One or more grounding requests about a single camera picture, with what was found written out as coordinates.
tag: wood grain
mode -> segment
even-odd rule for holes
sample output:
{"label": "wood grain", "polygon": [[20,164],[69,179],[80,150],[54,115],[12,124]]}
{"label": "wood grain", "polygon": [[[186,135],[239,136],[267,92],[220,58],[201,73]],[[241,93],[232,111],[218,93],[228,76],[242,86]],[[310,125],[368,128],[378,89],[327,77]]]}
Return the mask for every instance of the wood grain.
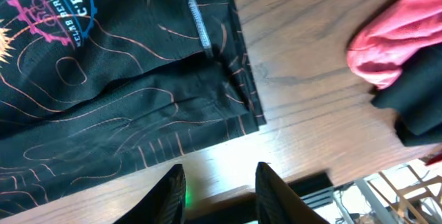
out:
{"label": "wood grain", "polygon": [[237,0],[268,125],[3,220],[111,223],[175,163],[183,163],[193,211],[253,191],[256,165],[290,181],[327,171],[335,185],[418,158],[405,148],[395,113],[369,104],[371,86],[351,74],[345,47],[367,18],[393,0]]}

